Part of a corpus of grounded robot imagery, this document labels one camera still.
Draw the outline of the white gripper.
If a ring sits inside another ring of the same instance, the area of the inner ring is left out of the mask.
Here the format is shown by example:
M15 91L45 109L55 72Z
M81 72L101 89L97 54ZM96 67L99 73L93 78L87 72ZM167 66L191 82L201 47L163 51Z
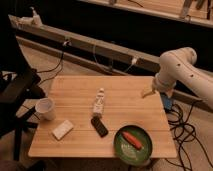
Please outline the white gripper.
M153 95L155 91L171 97L174 91L174 79L170 76L156 74L152 81L152 88L145 88L141 92L141 97L146 98L147 96Z

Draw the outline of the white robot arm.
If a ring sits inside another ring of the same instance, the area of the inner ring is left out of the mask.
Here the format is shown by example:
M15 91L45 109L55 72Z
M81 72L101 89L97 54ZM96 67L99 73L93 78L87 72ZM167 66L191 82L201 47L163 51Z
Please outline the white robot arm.
M196 51L191 47L162 53L159 58L160 70L151 86L141 92L141 96L145 98L158 91L171 97L176 82L180 81L213 109L213 76L194 67L196 60Z

